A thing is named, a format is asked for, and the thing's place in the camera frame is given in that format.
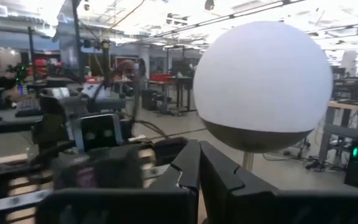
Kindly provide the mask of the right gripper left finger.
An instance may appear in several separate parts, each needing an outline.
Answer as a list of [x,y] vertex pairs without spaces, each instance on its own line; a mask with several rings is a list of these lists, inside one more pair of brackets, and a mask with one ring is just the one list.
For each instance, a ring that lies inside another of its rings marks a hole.
[[191,224],[198,219],[200,144],[191,140],[148,187],[65,188],[37,205],[36,223]]

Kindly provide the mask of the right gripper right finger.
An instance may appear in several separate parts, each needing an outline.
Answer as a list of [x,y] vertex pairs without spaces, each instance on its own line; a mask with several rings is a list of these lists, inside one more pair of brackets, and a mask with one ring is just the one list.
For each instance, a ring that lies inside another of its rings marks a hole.
[[358,192],[280,190],[206,141],[200,181],[209,223],[358,224]]

